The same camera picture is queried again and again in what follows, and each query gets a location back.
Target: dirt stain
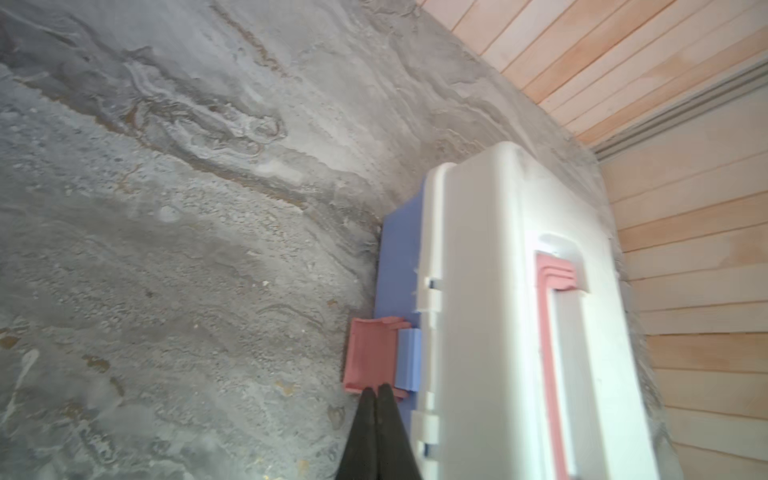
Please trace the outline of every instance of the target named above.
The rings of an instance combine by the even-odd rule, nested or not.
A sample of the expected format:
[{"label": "dirt stain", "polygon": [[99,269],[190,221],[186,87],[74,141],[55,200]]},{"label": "dirt stain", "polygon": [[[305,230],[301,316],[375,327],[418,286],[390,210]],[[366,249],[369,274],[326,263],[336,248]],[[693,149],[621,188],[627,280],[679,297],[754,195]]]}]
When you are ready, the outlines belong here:
[{"label": "dirt stain", "polygon": [[79,420],[83,418],[83,406],[70,402],[61,409],[61,414],[68,419]]},{"label": "dirt stain", "polygon": [[112,384],[115,390],[117,390],[119,396],[125,396],[125,389],[123,388],[122,384],[120,383],[120,380],[114,378],[113,376],[109,377],[109,383]]},{"label": "dirt stain", "polygon": [[245,27],[243,27],[241,24],[237,23],[234,18],[232,18],[230,14],[222,8],[221,5],[213,3],[210,5],[210,9],[213,10],[214,13],[219,16],[219,18],[224,20],[227,25],[234,28],[234,30],[240,35],[240,37],[243,38],[243,40],[247,41],[252,47],[256,49],[258,58],[255,59],[255,62],[257,64],[263,67],[268,67],[271,71],[279,73],[281,77],[289,76],[285,70],[283,70],[282,65],[280,65],[280,63],[272,55],[270,55],[269,51],[267,51],[264,45],[258,41],[256,36],[250,31],[246,30]]},{"label": "dirt stain", "polygon": [[126,194],[129,194],[129,195],[135,192],[133,188],[128,187],[127,180],[128,180],[128,177],[135,174],[139,168],[141,168],[141,164],[136,165],[136,167],[134,167],[133,170],[123,175],[123,177],[120,180],[118,180],[118,185],[115,187],[115,190],[125,192]]},{"label": "dirt stain", "polygon": [[310,470],[310,463],[307,460],[299,460],[299,478],[305,478]]},{"label": "dirt stain", "polygon": [[6,350],[10,350],[13,348],[13,346],[18,343],[19,338],[17,336],[4,336],[0,339],[0,347]]},{"label": "dirt stain", "polygon": [[282,380],[277,380],[275,385],[283,390],[283,395],[285,396],[291,396],[296,391],[296,383],[283,383]]},{"label": "dirt stain", "polygon": [[109,370],[109,362],[105,359],[93,355],[83,355],[82,359],[85,360],[87,366],[99,373],[104,373]]}]

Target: wooden plank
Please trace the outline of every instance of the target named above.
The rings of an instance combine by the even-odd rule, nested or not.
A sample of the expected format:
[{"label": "wooden plank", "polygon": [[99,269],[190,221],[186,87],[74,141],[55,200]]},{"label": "wooden plank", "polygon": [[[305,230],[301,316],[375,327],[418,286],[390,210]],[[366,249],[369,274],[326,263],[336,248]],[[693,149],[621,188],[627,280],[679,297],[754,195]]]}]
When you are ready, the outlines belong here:
[{"label": "wooden plank", "polygon": [[768,88],[761,88],[633,146],[601,165],[615,203],[768,151]]},{"label": "wooden plank", "polygon": [[546,97],[539,106],[551,113],[711,1],[676,0]]},{"label": "wooden plank", "polygon": [[482,55],[528,0],[477,0],[453,29],[465,45]]},{"label": "wooden plank", "polygon": [[523,92],[535,103],[573,78],[673,0],[630,0],[553,61]]},{"label": "wooden plank", "polygon": [[504,70],[518,88],[525,88],[627,0],[577,0]]},{"label": "wooden plank", "polygon": [[768,303],[731,303],[640,312],[647,335],[768,332]]},{"label": "wooden plank", "polygon": [[448,30],[458,24],[462,16],[472,6],[474,0],[426,0],[422,6],[429,14]]},{"label": "wooden plank", "polygon": [[641,312],[768,300],[768,263],[632,280]]},{"label": "wooden plank", "polygon": [[768,419],[765,373],[658,369],[656,385],[667,407]]},{"label": "wooden plank", "polygon": [[675,442],[768,461],[766,420],[683,409],[667,409],[667,418]]},{"label": "wooden plank", "polygon": [[619,230],[624,252],[768,222],[768,194],[757,194]]},{"label": "wooden plank", "polygon": [[656,369],[768,372],[768,333],[656,335],[647,344]]},{"label": "wooden plank", "polygon": [[643,73],[741,15],[756,2],[757,0],[714,0],[553,110],[551,116],[561,125],[571,123]]},{"label": "wooden plank", "polygon": [[531,0],[482,55],[493,68],[503,71],[574,0]]},{"label": "wooden plank", "polygon": [[624,255],[628,280],[768,263],[768,223]]},{"label": "wooden plank", "polygon": [[768,151],[619,200],[612,208],[616,228],[624,229],[766,190]]},{"label": "wooden plank", "polygon": [[767,58],[768,30],[763,28],[617,111],[583,134],[579,134],[578,139],[588,145],[596,145],[632,124],[639,124],[657,112],[705,91]]},{"label": "wooden plank", "polygon": [[565,127],[576,135],[633,104],[697,65],[760,31],[768,25],[768,4],[761,3],[716,28],[692,45],[629,82],[610,97],[579,115]]},{"label": "wooden plank", "polygon": [[680,467],[688,480],[765,480],[768,463],[727,453],[676,444]]}]

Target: wall trim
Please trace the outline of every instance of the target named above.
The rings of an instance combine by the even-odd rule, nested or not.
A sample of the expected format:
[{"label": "wall trim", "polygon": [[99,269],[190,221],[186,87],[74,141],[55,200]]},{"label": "wall trim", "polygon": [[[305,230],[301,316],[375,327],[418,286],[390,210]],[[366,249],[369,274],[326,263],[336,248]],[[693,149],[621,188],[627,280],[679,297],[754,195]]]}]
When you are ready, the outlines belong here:
[{"label": "wall trim", "polygon": [[608,138],[593,148],[594,154],[599,162],[608,162],[616,154],[643,140],[689,121],[691,118],[717,108],[728,101],[744,96],[766,84],[768,84],[768,60],[741,71],[719,84],[669,107],[645,122]]}]

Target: white plastic box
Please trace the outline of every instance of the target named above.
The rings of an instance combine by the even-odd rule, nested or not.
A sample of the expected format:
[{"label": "white plastic box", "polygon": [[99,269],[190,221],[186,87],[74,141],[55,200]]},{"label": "white plastic box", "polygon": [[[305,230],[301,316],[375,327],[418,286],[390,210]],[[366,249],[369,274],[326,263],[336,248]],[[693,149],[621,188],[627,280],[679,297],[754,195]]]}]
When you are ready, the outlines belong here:
[{"label": "white plastic box", "polygon": [[[658,478],[597,212],[511,142],[431,170],[423,195],[422,368],[410,432],[424,480]],[[551,385],[541,253],[575,271],[576,290],[544,297]],[[562,470],[548,389],[557,393]]]}]

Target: black tool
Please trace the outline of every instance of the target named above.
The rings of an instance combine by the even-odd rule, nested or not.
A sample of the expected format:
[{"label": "black tool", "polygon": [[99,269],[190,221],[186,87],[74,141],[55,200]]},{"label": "black tool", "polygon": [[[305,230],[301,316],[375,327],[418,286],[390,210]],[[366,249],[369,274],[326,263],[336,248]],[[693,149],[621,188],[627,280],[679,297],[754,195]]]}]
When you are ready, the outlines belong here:
[{"label": "black tool", "polygon": [[392,387],[362,391],[336,480],[421,480]]}]

